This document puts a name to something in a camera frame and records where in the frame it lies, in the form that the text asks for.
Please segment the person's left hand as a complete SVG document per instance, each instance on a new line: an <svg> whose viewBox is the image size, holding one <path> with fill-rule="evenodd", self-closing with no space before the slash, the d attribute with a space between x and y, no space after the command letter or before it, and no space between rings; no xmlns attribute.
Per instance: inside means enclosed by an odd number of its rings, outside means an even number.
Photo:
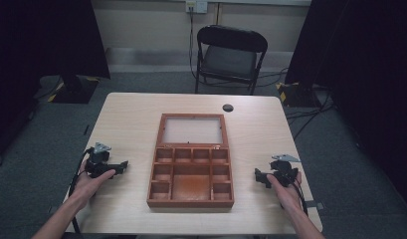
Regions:
<svg viewBox="0 0 407 239"><path fill-rule="evenodd" d="M99 190L99 188L110 178L115 175L115 170L111 169L97 178L88 176L85 170L86 163L83 162L80 166L79 177L76 182L71 198L76 199L81 205L85 205L89 199Z"/></svg>

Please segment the black curtain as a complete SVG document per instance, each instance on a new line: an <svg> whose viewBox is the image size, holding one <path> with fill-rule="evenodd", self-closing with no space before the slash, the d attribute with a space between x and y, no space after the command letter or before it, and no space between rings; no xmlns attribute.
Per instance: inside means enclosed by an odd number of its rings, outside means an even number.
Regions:
<svg viewBox="0 0 407 239"><path fill-rule="evenodd" d="M92 0L0 0L0 154L61 75L109 77Z"/></svg>
<svg viewBox="0 0 407 239"><path fill-rule="evenodd" d="M407 0L310 0L286 81L331 89L407 203Z"/></svg>

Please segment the black stand base with striped tape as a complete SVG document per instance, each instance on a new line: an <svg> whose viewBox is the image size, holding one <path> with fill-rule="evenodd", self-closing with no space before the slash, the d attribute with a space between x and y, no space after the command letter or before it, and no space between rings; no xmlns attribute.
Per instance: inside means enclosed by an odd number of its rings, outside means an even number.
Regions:
<svg viewBox="0 0 407 239"><path fill-rule="evenodd" d="M62 82L48 98L54 104L87 104L99 84L96 78L61 75Z"/></svg>

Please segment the yellow black striped stand base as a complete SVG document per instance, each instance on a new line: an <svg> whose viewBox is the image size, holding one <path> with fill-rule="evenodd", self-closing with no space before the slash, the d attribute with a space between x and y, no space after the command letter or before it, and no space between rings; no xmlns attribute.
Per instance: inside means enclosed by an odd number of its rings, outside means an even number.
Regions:
<svg viewBox="0 0 407 239"><path fill-rule="evenodd" d="M284 106L290 108L319 108L320 102L312 88L300 83L276 84L279 97Z"/></svg>

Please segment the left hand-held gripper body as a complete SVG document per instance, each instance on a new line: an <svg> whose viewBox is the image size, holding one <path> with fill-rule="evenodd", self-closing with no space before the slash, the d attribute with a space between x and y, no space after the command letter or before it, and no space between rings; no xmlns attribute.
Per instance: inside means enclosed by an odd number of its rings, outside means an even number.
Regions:
<svg viewBox="0 0 407 239"><path fill-rule="evenodd" d="M110 146L97 142L87 150L89 157L85 166L85 171L91 178L97 178L105 172L118 168L117 164L108 164Z"/></svg>

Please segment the white wall socket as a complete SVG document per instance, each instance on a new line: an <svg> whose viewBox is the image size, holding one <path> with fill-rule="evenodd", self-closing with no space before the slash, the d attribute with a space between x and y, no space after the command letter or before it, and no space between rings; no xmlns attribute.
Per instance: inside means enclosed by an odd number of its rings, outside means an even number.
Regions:
<svg viewBox="0 0 407 239"><path fill-rule="evenodd" d="M185 11L187 13L206 14L208 11L208 2L204 0L186 0Z"/></svg>

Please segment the person's right hand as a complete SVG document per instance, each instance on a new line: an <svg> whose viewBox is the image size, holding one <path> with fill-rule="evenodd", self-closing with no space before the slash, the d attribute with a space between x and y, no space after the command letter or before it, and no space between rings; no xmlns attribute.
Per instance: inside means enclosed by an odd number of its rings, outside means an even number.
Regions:
<svg viewBox="0 0 407 239"><path fill-rule="evenodd" d="M302 174L300 172L294 184L288 187L283 187L273 175L269 174L267 178L271 182L280 203L288 214L294 215L304 211L299 197L299 186L302 182Z"/></svg>

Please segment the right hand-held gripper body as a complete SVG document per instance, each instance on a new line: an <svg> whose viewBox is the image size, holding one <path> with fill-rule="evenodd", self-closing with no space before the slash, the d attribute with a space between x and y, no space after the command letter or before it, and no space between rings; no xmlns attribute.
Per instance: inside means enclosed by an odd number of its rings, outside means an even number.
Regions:
<svg viewBox="0 0 407 239"><path fill-rule="evenodd" d="M291 163L300 162L300 160L288 154L273 155L272 159L270 166L277 181L283 187L292 184L298 176L299 169L297 167L292 168Z"/></svg>

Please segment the black folding chair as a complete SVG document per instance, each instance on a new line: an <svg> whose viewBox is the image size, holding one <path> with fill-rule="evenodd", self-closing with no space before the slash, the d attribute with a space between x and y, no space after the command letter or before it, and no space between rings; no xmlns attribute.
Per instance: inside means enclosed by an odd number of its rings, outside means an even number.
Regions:
<svg viewBox="0 0 407 239"><path fill-rule="evenodd" d="M209 25L197 33L198 58L195 93L200 78L219 79L248 86L252 95L268 50L268 41L258 32Z"/></svg>

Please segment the wooden compartment box with glass lid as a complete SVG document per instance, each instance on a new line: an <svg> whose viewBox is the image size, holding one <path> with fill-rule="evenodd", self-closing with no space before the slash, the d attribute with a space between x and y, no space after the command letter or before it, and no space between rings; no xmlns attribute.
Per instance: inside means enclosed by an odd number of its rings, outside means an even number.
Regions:
<svg viewBox="0 0 407 239"><path fill-rule="evenodd" d="M222 115L161 116L147 204L160 208L234 205L232 163Z"/></svg>

